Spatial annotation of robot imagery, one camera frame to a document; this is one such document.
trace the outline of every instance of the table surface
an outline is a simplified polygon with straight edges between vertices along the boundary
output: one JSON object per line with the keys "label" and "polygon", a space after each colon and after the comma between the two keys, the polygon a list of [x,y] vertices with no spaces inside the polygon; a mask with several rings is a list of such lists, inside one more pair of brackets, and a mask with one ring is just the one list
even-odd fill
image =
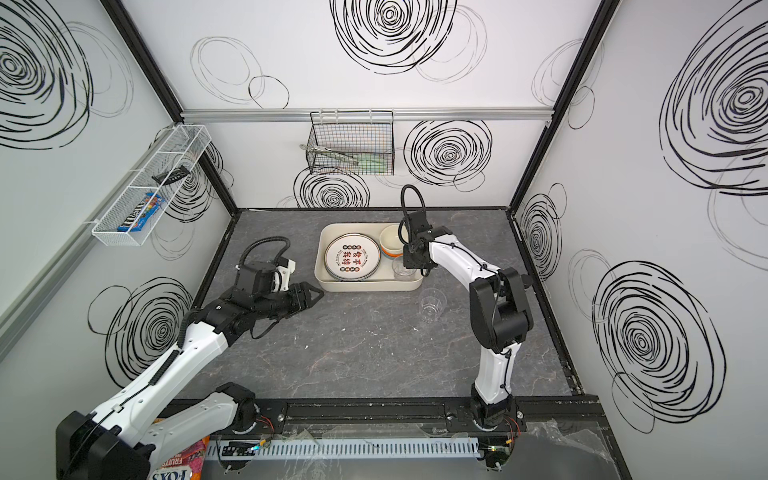
{"label": "table surface", "polygon": [[[476,255],[502,268],[525,271],[502,210],[430,211]],[[230,239],[206,302],[234,282],[237,259],[263,237],[290,238],[285,257],[296,261],[291,283],[314,277],[320,231],[329,223],[399,222],[392,211],[247,211]],[[278,243],[258,246],[249,260],[270,260]],[[436,323],[417,310],[423,288],[448,299]],[[312,309],[280,322],[265,337],[242,336],[182,390],[181,398],[204,398],[226,382],[237,382],[257,398],[365,398],[468,396],[478,373],[481,347],[469,325],[467,290],[444,268],[432,271],[412,292],[326,293]],[[532,289],[528,302],[534,329],[528,332],[512,370],[516,396],[570,395],[558,354]],[[258,322],[255,333],[268,325]]]}

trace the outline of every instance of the white wall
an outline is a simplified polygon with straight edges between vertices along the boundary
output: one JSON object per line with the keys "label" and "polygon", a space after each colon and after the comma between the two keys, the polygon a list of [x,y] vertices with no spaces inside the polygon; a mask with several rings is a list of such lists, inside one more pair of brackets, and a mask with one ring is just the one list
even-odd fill
{"label": "white wall", "polygon": [[[10,3],[3,0],[0,6]],[[78,125],[81,133],[65,132],[36,143],[52,146],[50,150],[10,148],[7,137],[11,135],[0,131],[0,139],[5,135],[5,146],[0,145],[4,168],[0,181],[8,198],[2,218],[0,307],[10,303],[82,221],[89,220],[85,216],[169,121],[99,2],[70,0],[53,2],[53,7],[42,0],[34,3],[48,17],[55,18],[58,12],[64,22],[88,23],[103,32],[101,36],[83,25],[69,24],[71,30],[77,30],[70,41],[74,51],[80,46],[87,57],[94,91],[104,91],[108,83],[104,75],[109,79],[110,68],[113,76],[109,89],[94,95],[88,122]],[[3,10],[2,22],[23,28],[20,18],[7,12]],[[0,37],[9,31],[0,32]],[[113,63],[99,56],[101,50],[94,50],[89,43],[92,37],[83,32],[97,35],[102,46],[109,42],[111,51],[126,60]],[[4,60],[0,69],[9,65]],[[119,89],[124,74],[133,82],[130,104],[126,97],[113,95],[118,91],[125,94],[125,89]],[[0,75],[0,87],[6,92],[2,79]],[[0,94],[0,120],[6,122],[6,112],[13,112],[14,107]],[[100,117],[94,113],[96,109],[116,115]],[[27,104],[22,111],[39,110]],[[56,145],[65,137],[72,142]],[[229,219],[198,167],[142,247],[97,243],[88,253],[0,362],[4,478],[54,478],[58,423],[73,410],[90,412],[174,343],[184,310],[197,292]]]}
{"label": "white wall", "polygon": [[[173,0],[149,7],[130,0],[125,5],[186,109],[338,109],[553,105],[599,2],[363,2],[372,10],[345,14],[345,5],[357,3]],[[406,3],[410,13],[401,9]],[[345,177],[334,171],[335,183],[344,184],[339,188],[351,184],[364,201],[298,205],[395,207],[399,186],[408,182],[427,190],[432,206],[507,205],[542,122],[487,122],[493,137],[489,162],[476,153],[428,159],[429,169],[466,177],[458,185],[411,175],[403,154],[412,154],[406,139],[414,127],[395,125],[394,175]],[[475,130],[467,124],[452,127]],[[243,179],[233,190],[239,206],[297,205],[289,197],[307,168],[299,145],[307,143],[308,123],[209,129],[227,156],[229,172]],[[458,144],[465,135],[446,136]],[[483,168],[473,170],[477,164]]]}
{"label": "white wall", "polygon": [[751,3],[626,0],[592,119],[561,127],[517,213],[636,480],[768,466],[768,197],[745,196],[766,193],[768,2],[733,15]]}

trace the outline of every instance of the wire basket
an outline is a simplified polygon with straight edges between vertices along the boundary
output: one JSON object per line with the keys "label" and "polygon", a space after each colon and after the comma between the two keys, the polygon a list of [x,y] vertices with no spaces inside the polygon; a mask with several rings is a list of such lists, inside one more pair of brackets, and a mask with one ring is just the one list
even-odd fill
{"label": "wire basket", "polygon": [[358,175],[395,173],[394,114],[384,110],[316,111],[303,148],[313,173],[318,168]]}
{"label": "wire basket", "polygon": [[[166,184],[171,171],[183,167],[191,173],[208,144],[210,144],[210,135],[205,126],[175,126],[174,131],[138,170],[131,183],[96,222],[96,226],[91,231],[94,237],[108,246],[139,247],[144,244],[157,221],[184,185],[184,178]],[[118,231],[127,218],[145,215],[147,205],[153,200],[157,201],[157,211],[147,218],[141,228],[130,224],[126,231]],[[141,204],[144,206],[139,210],[138,206]]]}

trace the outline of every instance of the plastic tray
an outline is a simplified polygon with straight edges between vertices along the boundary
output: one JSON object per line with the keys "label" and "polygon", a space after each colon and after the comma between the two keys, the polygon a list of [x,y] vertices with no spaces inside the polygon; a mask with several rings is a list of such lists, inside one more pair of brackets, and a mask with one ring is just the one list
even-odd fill
{"label": "plastic tray", "polygon": [[412,280],[397,280],[392,271],[392,260],[382,253],[379,268],[372,276],[360,282],[342,282],[328,273],[325,264],[326,248],[345,233],[362,233],[379,242],[379,235],[389,225],[397,223],[331,223],[320,233],[315,261],[315,278],[326,292],[405,292],[416,290],[422,284],[421,273],[413,274]]}

